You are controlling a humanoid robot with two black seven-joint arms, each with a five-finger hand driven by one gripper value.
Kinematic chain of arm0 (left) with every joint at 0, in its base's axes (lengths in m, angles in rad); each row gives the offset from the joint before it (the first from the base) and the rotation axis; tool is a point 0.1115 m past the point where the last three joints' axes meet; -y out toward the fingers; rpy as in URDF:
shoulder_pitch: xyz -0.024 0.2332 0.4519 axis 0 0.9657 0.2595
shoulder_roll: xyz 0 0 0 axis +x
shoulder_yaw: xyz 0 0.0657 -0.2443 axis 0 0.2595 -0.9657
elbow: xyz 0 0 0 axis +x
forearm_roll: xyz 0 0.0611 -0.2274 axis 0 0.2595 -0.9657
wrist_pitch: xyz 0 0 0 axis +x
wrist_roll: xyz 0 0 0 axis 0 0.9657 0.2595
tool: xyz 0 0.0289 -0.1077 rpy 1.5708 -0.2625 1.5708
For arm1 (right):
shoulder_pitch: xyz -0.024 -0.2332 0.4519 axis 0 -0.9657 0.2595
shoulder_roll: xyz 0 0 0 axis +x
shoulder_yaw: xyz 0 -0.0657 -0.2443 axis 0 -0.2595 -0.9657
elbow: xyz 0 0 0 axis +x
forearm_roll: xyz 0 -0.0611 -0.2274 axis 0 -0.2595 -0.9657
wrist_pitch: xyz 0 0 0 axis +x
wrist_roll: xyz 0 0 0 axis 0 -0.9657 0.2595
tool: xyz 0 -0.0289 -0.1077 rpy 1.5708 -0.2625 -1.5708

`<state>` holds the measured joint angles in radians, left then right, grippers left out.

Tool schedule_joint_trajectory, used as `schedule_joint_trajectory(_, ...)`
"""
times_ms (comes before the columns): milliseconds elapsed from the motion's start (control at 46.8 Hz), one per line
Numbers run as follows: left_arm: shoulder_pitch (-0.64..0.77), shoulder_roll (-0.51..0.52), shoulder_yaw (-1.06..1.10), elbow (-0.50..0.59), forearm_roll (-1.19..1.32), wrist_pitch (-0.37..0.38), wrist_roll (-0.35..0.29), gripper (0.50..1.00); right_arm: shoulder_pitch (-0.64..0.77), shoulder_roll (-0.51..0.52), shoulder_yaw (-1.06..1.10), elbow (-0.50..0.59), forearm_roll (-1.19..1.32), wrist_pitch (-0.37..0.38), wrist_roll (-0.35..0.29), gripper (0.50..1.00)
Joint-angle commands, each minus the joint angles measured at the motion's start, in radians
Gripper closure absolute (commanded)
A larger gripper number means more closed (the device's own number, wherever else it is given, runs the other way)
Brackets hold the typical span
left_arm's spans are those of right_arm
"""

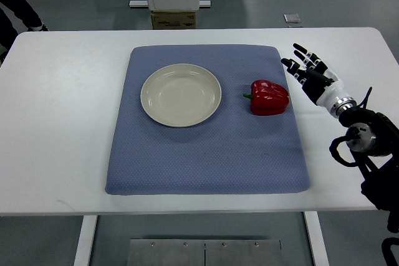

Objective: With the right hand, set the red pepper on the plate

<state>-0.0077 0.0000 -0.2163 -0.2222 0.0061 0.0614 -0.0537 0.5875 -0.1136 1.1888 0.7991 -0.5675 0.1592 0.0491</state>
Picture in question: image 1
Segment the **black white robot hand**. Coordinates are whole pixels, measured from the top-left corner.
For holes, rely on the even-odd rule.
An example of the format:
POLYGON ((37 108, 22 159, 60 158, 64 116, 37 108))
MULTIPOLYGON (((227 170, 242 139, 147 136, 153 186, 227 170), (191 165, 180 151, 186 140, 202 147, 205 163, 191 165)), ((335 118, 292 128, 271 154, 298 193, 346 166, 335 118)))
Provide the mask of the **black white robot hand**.
POLYGON ((281 59, 281 63, 302 86, 302 90, 312 103, 321 106, 321 100, 327 96, 330 87, 339 86, 339 78, 331 68, 315 53, 294 43, 294 55, 300 60, 281 59))

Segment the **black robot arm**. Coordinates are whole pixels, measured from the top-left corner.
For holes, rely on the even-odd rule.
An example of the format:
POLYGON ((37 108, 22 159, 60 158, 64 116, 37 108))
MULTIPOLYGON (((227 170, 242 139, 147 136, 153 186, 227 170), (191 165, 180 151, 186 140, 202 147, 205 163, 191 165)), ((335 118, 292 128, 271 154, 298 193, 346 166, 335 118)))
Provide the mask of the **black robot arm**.
POLYGON ((388 211, 388 231, 398 233, 398 128, 380 112, 367 109, 368 89, 360 104, 343 97, 332 115, 347 128, 329 147, 333 159, 358 168, 364 178, 361 193, 378 209, 388 211))

